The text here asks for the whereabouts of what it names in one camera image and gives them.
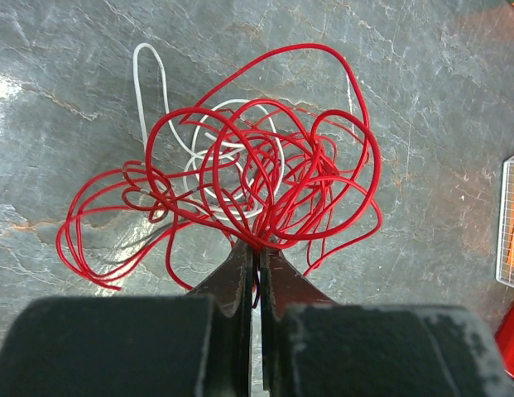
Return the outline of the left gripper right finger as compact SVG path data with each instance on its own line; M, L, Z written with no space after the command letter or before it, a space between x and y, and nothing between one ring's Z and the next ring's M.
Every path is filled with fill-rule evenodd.
M338 304L275 249L259 270L273 396L514 396L492 334L466 308Z

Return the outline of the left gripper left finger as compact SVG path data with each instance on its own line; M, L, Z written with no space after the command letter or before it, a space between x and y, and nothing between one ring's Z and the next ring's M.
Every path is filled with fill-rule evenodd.
M0 396L247 396L251 298L236 242L188 294L35 300L0 350Z

